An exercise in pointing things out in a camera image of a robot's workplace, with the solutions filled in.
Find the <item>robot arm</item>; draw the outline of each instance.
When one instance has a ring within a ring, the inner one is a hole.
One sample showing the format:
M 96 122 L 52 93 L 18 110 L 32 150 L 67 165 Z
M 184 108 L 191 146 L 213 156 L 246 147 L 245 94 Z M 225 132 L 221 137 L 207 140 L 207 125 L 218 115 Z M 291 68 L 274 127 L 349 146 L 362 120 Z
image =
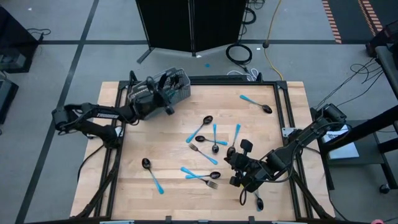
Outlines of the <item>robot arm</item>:
M 61 133 L 72 130 L 81 131 L 84 135 L 92 134 L 101 138 L 107 147 L 118 146 L 118 135 L 111 125 L 101 126 L 90 118 L 118 119 L 129 124 L 138 120 L 135 111 L 130 105 L 114 108 L 109 106 L 83 103 L 81 105 L 65 105 L 52 111 L 55 129 Z
M 143 85 L 138 89 L 138 93 L 129 93 L 129 104 L 120 108 L 110 106 L 94 105 L 83 103 L 80 105 L 65 105 L 52 111 L 55 129 L 60 133 L 68 134 L 71 131 L 81 131 L 84 135 L 95 135 L 100 137 L 106 147 L 118 147 L 118 134 L 114 127 L 110 125 L 101 126 L 90 121 L 90 118 L 118 119 L 128 124 L 134 124 L 140 119 L 157 110 L 164 108 L 166 113 L 174 113 L 171 107 L 170 87 L 174 91 L 179 91 L 180 86 L 178 75 L 163 74 L 158 82 L 152 77 L 148 77 Z
M 322 137 L 327 131 L 341 129 L 345 124 L 345 119 L 346 116 L 335 105 L 326 105 L 317 112 L 313 123 L 304 130 L 296 130 L 289 135 L 288 145 L 271 150 L 259 160 L 251 159 L 247 156 L 247 153 L 251 152 L 252 144 L 243 139 L 241 148 L 243 148 L 244 153 L 228 150 L 227 157 L 224 158 L 232 169 L 236 171 L 235 176 L 231 177 L 229 183 L 236 187 L 243 185 L 248 192 L 254 192 L 264 182 L 277 182 L 276 180 L 290 169 L 289 178 L 294 179 L 319 217 L 331 218 L 301 181 L 299 175 L 292 168 L 292 163 L 294 155 L 313 140 Z

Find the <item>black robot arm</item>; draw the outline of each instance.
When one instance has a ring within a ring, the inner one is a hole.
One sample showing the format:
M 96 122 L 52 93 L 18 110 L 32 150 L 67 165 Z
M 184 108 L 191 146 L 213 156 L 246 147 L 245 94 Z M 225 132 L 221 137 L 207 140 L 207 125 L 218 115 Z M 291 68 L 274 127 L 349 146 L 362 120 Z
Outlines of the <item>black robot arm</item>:
M 240 187 L 248 192 L 254 192 L 264 182 L 276 181 L 281 175 L 291 170 L 289 178 L 294 179 L 302 190 L 304 196 L 308 198 L 312 207 L 320 218 L 332 218 L 315 200 L 315 197 L 301 181 L 298 173 L 293 169 L 294 155 L 300 152 L 305 146 L 317 138 L 322 137 L 327 131 L 340 130 L 345 124 L 346 116 L 333 104 L 324 106 L 317 112 L 316 119 L 304 130 L 292 132 L 288 138 L 289 143 L 284 147 L 271 150 L 261 159 L 251 159 L 247 156 L 251 152 L 252 144 L 246 139 L 241 142 L 244 153 L 228 150 L 224 160 L 236 171 L 235 176 L 231 177 L 230 184 Z
M 80 105 L 65 105 L 52 111 L 55 129 L 61 133 L 76 130 L 84 135 L 95 135 L 101 138 L 106 147 L 118 146 L 118 135 L 111 125 L 101 126 L 91 121 L 90 118 L 118 119 L 129 124 L 135 123 L 138 118 L 130 105 L 114 108 L 110 106 L 83 103 Z

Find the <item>wooden table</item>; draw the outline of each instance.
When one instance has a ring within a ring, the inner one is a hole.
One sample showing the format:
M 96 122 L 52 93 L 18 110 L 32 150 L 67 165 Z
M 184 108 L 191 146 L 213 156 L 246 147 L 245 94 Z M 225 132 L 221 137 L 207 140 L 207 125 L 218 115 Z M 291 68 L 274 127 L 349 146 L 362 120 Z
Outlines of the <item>wooden table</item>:
M 118 82 L 104 82 L 98 103 L 113 106 L 117 87 Z M 304 128 L 312 119 L 303 83 L 288 82 L 288 87 L 295 124 Z M 201 151 L 219 162 L 216 166 L 191 150 L 185 142 L 201 125 L 202 119 L 212 115 L 213 123 L 217 124 L 217 139 L 228 141 L 229 145 L 232 144 L 236 124 L 241 124 L 236 141 L 238 152 L 242 152 L 239 147 L 242 139 L 254 144 L 252 153 L 249 153 L 252 158 L 259 159 L 271 149 L 281 147 L 273 87 L 192 86 L 191 93 L 190 98 L 174 107 L 175 114 L 172 116 L 162 113 L 148 121 L 141 121 L 137 126 L 126 127 L 112 219 L 164 220 L 165 216 L 171 215 L 173 220 L 247 220 L 248 216 L 255 216 L 256 220 L 295 220 L 289 182 L 264 183 L 260 186 L 259 194 L 264 201 L 262 212 L 256 211 L 255 198 L 250 193 L 245 206 L 241 206 L 239 194 L 242 188 L 229 185 L 229 178 L 234 172 L 223 160 L 228 146 L 220 145 L 220 152 L 214 155 L 210 142 L 193 140 L 192 143 Z M 239 99 L 240 94 L 267 103 L 274 113 L 265 114 L 260 107 Z M 280 94 L 286 122 L 282 91 Z M 104 125 L 109 124 L 110 120 L 95 119 L 95 122 Z M 212 138 L 211 125 L 203 127 L 199 134 Z M 86 156 L 101 144 L 100 139 L 89 140 Z M 316 142 L 309 146 L 318 149 Z M 82 169 L 71 215 L 79 213 L 98 189 L 104 155 L 105 150 L 100 151 Z M 150 159 L 152 171 L 165 190 L 163 195 L 158 193 L 149 172 L 142 168 L 141 160 L 144 157 Z M 304 151 L 303 164 L 308 188 L 320 205 L 334 216 L 320 156 Z M 221 178 L 215 180 L 219 185 L 218 190 L 207 187 L 201 180 L 186 180 L 186 173 L 180 171 L 182 166 L 196 174 L 221 172 Z M 302 193 L 299 188 L 297 190 L 304 216 Z M 102 208 L 101 214 L 104 214 L 105 203 Z

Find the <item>black equipment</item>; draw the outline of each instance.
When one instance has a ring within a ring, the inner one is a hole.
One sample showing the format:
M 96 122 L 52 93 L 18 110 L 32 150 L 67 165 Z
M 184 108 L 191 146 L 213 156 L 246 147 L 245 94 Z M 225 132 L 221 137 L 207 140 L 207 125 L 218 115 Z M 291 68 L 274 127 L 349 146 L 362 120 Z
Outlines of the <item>black equipment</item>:
M 370 57 L 376 57 L 376 47 L 396 42 L 398 42 L 398 21 L 386 25 L 371 41 L 366 43 L 366 52 Z
M 282 174 L 289 172 L 288 178 L 291 177 L 294 179 L 318 216 L 320 218 L 333 218 L 318 204 L 315 197 L 294 170 L 292 163 L 296 153 L 299 153 L 313 140 L 322 137 L 327 131 L 340 130 L 345 124 L 345 119 L 346 115 L 335 105 L 325 105 L 317 112 L 313 123 L 304 130 L 297 129 L 289 134 L 288 145 L 271 150 L 259 160 L 251 159 L 247 156 L 248 152 L 252 150 L 252 144 L 248 140 L 243 139 L 241 141 L 241 148 L 243 148 L 244 153 L 241 154 L 235 150 L 228 150 L 227 157 L 224 158 L 231 165 L 231 168 L 236 171 L 235 176 L 231 177 L 229 183 L 236 187 L 243 185 L 243 191 L 254 192 L 262 183 L 278 182 L 276 180 Z
M 394 60 L 396 69 L 398 69 L 398 40 L 389 47 L 389 50 L 392 52 L 392 59 Z
M 173 114 L 174 110 L 170 105 L 170 97 L 163 89 L 168 77 L 167 74 L 163 74 L 158 83 L 152 77 L 148 77 L 145 83 L 149 90 L 147 94 L 140 95 L 140 97 L 134 98 L 134 101 L 130 101 L 128 105 L 119 108 L 91 103 L 70 104 L 57 108 L 52 111 L 55 129 L 60 131 L 59 134 L 68 134 L 73 130 L 81 131 L 86 136 L 98 136 L 103 140 L 106 147 L 118 147 L 120 145 L 120 142 L 118 142 L 119 136 L 114 127 L 111 125 L 101 126 L 87 121 L 87 119 L 118 119 L 134 125 L 158 108 L 165 108 L 167 114 Z M 170 79 L 178 83 L 178 77 L 176 79 L 176 77 L 171 76 Z
M 0 124 L 4 124 L 8 109 L 11 106 L 18 86 L 10 80 L 0 80 Z
M 39 41 L 0 6 L 0 70 L 28 72 Z

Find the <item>blue-handled fork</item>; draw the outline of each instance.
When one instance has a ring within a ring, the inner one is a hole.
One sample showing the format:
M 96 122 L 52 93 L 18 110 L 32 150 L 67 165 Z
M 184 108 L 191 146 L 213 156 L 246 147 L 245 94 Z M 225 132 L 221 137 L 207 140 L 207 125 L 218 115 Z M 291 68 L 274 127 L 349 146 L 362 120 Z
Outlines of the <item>blue-handled fork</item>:
M 188 170 L 187 168 L 185 168 L 185 167 L 181 167 L 181 171 L 184 172 L 184 173 L 190 174 L 190 175 L 196 177 L 197 179 L 200 179 L 200 180 L 204 181 L 204 182 L 206 183 L 206 185 L 209 186 L 209 187 L 211 187 L 212 189 L 217 189 L 217 188 L 218 188 L 218 184 L 214 183 L 214 182 L 211 181 L 211 180 L 202 179 L 201 177 L 195 175 L 193 172 L 189 171 L 189 170 Z
M 199 152 L 200 154 L 202 154 L 204 157 L 206 157 L 208 160 L 210 160 L 210 162 L 212 162 L 214 165 L 217 165 L 218 162 L 217 160 L 211 158 L 210 156 L 207 156 L 206 154 L 202 153 L 197 147 L 196 145 L 190 143 L 188 144 L 189 148 L 191 148 L 192 150 L 194 150 L 195 152 Z

